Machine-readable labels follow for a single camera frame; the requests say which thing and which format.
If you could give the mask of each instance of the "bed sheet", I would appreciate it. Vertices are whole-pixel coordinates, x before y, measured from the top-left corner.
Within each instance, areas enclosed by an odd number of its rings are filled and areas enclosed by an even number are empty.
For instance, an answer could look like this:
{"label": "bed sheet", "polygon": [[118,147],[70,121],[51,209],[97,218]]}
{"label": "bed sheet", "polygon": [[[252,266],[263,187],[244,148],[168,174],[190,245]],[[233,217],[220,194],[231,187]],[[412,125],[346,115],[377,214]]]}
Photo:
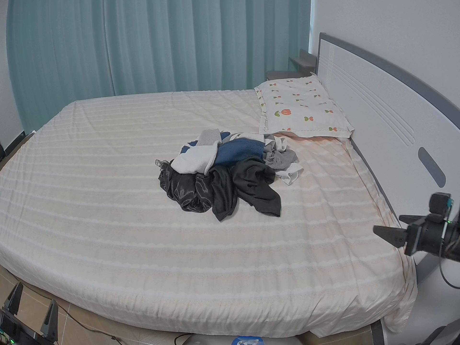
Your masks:
{"label": "bed sheet", "polygon": [[372,233],[396,226],[348,139],[289,138],[304,171],[276,180],[280,218],[242,200],[219,223],[159,187],[206,128],[258,132],[254,90],[77,101],[0,171],[0,264],[130,325],[204,334],[317,336],[385,318],[401,330],[413,261]]}

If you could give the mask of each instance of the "pillow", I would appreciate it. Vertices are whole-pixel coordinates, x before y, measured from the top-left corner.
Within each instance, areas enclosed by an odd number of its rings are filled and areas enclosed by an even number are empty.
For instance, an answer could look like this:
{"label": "pillow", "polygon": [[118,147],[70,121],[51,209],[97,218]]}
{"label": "pillow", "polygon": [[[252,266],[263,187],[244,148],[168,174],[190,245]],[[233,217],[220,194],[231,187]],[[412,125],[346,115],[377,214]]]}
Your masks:
{"label": "pillow", "polygon": [[349,138],[354,129],[316,75],[269,80],[255,90],[262,109],[260,134]]}

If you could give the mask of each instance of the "headboard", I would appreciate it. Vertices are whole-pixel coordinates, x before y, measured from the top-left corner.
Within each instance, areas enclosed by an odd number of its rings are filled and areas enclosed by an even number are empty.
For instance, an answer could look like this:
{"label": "headboard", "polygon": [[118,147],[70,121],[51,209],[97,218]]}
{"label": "headboard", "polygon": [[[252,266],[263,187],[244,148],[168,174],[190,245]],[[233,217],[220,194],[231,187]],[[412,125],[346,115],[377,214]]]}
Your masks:
{"label": "headboard", "polygon": [[459,108],[400,67],[325,33],[316,73],[355,128],[353,145],[396,215],[428,213],[436,191],[452,193],[457,212]]}

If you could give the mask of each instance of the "white wall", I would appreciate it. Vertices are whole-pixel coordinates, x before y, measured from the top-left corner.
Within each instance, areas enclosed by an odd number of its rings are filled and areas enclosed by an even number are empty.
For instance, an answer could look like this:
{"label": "white wall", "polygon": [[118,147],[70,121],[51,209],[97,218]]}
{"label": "white wall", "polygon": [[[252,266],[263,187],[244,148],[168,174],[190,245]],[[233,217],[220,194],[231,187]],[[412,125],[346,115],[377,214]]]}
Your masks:
{"label": "white wall", "polygon": [[0,0],[0,143],[10,145],[23,131],[17,113],[6,57],[6,14],[8,0]]}
{"label": "white wall", "polygon": [[[319,33],[326,32],[406,69],[460,107],[460,0],[313,0],[312,8],[313,54]],[[443,268],[460,285],[460,264],[449,261]],[[405,330],[388,333],[387,343],[421,342],[457,318],[460,290],[436,270],[419,285]]]}

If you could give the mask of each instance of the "bed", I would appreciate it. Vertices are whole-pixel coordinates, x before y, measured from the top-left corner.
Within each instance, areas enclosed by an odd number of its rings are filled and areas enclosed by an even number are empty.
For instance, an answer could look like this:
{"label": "bed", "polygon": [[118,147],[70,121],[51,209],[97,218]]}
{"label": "bed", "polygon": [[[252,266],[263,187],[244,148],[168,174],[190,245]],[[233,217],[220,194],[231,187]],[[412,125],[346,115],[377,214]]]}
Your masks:
{"label": "bed", "polygon": [[304,171],[272,184],[280,218],[239,200],[219,223],[160,189],[156,159],[173,159],[202,129],[258,133],[259,118],[254,90],[66,106],[0,171],[0,264],[138,327],[322,337],[384,318],[400,331],[415,264],[372,233],[399,225],[349,139],[288,139]]}

